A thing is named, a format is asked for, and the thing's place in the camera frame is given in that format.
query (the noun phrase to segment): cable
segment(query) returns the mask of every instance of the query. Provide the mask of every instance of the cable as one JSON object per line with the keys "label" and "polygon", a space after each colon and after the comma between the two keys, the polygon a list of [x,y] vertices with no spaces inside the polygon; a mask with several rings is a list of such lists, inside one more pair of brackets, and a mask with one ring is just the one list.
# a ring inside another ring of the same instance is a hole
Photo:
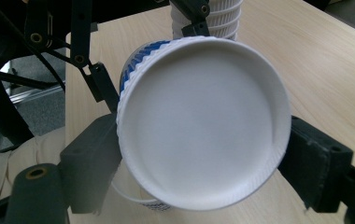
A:
{"label": "cable", "polygon": [[59,59],[59,60],[62,60],[64,62],[66,62],[66,63],[71,63],[70,59],[68,57],[66,57],[66,56],[64,56],[64,55],[62,55],[62,54],[60,54],[60,53],[58,53],[58,52],[56,52],[56,51],[54,51],[52,49],[46,49],[46,52],[48,54],[54,56],[55,58]]}
{"label": "cable", "polygon": [[19,39],[22,42],[22,44],[26,48],[28,48],[38,58],[38,60],[40,60],[47,67],[47,69],[49,69],[49,71],[52,73],[52,75],[57,80],[58,84],[61,86],[62,90],[65,92],[64,82],[58,76],[58,74],[56,73],[54,68],[43,57],[43,55],[41,55],[41,53],[37,49],[33,48],[25,41],[25,38],[24,38],[22,32],[11,22],[11,20],[1,10],[0,10],[0,20],[5,23],[8,27],[8,29],[10,29],[10,31],[12,32],[12,34],[14,34],[16,36],[16,38]]}
{"label": "cable", "polygon": [[61,45],[61,46],[64,46],[65,48],[67,49],[70,49],[70,44],[64,42],[63,40],[61,40],[60,38],[58,37],[55,37],[55,36],[52,36],[52,41],[55,41],[57,44]]}

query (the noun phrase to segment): black chair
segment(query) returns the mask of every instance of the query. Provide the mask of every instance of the black chair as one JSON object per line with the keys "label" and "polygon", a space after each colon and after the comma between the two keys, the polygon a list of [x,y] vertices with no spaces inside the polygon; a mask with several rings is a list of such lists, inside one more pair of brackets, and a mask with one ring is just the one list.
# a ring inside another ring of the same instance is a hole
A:
{"label": "black chair", "polygon": [[[70,23],[72,11],[71,0],[58,2],[49,0],[48,3],[49,10],[53,16],[52,38],[54,41],[52,42],[52,45],[47,48],[47,51],[66,47],[64,39],[71,30]],[[132,0],[119,2],[118,5],[111,3],[112,6],[110,6],[109,4],[108,1],[92,1],[93,22],[115,20],[157,7],[164,7],[169,5],[169,2],[167,0]],[[40,58],[40,53],[43,51],[34,52],[36,49],[30,48],[30,46],[28,47],[28,42],[24,39],[27,15],[29,15],[28,8],[22,0],[0,0],[0,69],[8,61],[33,54],[35,54],[42,63],[47,63],[44,59]],[[52,72],[52,67],[50,67],[49,64],[47,67]],[[0,133],[8,138],[13,145],[19,145],[25,142],[32,138],[33,134],[27,123],[9,100],[2,85],[2,81],[37,89],[44,89],[52,85],[57,85],[59,82],[64,88],[64,84],[58,78],[57,74],[52,74],[55,76],[56,82],[44,83],[0,72]]]}

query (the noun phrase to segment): blue pattern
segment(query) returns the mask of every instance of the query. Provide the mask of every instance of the blue pattern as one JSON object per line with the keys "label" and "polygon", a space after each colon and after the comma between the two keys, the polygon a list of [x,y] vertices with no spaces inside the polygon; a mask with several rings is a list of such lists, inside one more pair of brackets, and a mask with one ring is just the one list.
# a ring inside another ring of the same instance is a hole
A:
{"label": "blue pattern", "polygon": [[132,57],[128,65],[125,68],[123,68],[124,70],[122,72],[122,77],[121,77],[122,83],[120,86],[120,93],[124,90],[125,81],[129,80],[129,75],[135,70],[136,65],[142,63],[143,58],[145,56],[150,55],[152,51],[159,49],[161,45],[168,44],[169,42],[170,42],[169,40],[163,40],[163,41],[151,43],[145,46],[144,48],[142,48],[142,50],[140,50],[136,55]]}

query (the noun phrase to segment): paper cup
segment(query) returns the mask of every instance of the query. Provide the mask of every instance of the paper cup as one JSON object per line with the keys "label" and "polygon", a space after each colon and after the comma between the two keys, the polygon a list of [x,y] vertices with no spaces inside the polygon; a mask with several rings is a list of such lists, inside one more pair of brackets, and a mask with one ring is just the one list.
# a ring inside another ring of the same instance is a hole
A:
{"label": "paper cup", "polygon": [[235,36],[235,39],[236,39],[238,29],[239,29],[239,26],[237,26],[234,31],[232,31],[229,34],[223,36],[222,38],[231,39],[232,36]]}
{"label": "paper cup", "polygon": [[221,27],[219,29],[215,29],[211,31],[209,30],[209,32],[213,36],[225,38],[225,36],[231,36],[234,35],[236,32],[238,32],[238,28],[239,28],[239,21],[235,21],[233,22],[233,24],[230,24],[226,27]]}
{"label": "paper cup", "polygon": [[221,10],[215,10],[215,9],[211,8],[209,16],[210,15],[215,16],[215,15],[225,14],[230,11],[238,10],[239,8],[241,8],[241,5],[243,2],[244,2],[243,0],[237,1],[233,6],[222,8]]}
{"label": "paper cup", "polygon": [[150,43],[121,80],[121,155],[160,202],[194,211],[238,203],[284,156],[288,95],[273,66],[244,44],[212,36]]}
{"label": "paper cup", "polygon": [[236,18],[241,17],[241,8],[236,8],[235,10],[228,11],[224,14],[209,15],[206,17],[206,23],[210,26],[218,26],[220,24],[225,24],[230,21],[234,21]]}
{"label": "paper cup", "polygon": [[223,11],[226,8],[241,5],[243,0],[209,0],[211,11]]}
{"label": "paper cup", "polygon": [[169,205],[160,202],[142,189],[129,173],[124,160],[111,181],[111,186],[125,199],[140,203],[151,210],[166,211]]}

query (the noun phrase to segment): light wood surface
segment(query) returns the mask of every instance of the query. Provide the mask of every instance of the light wood surface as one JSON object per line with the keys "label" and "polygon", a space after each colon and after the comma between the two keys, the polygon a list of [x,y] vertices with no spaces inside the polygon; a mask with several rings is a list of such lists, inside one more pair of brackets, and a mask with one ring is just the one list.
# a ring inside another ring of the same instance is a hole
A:
{"label": "light wood surface", "polygon": [[[170,7],[99,24],[91,60],[120,81],[125,60],[141,45],[172,38]],[[280,73],[292,114],[355,152],[355,29],[302,0],[244,0],[237,41],[258,50]],[[96,103],[78,70],[66,67],[66,144],[109,113]],[[336,214],[305,210],[279,171],[241,203],[209,212],[155,212],[109,189],[100,215],[71,215],[72,223],[344,223]]]}

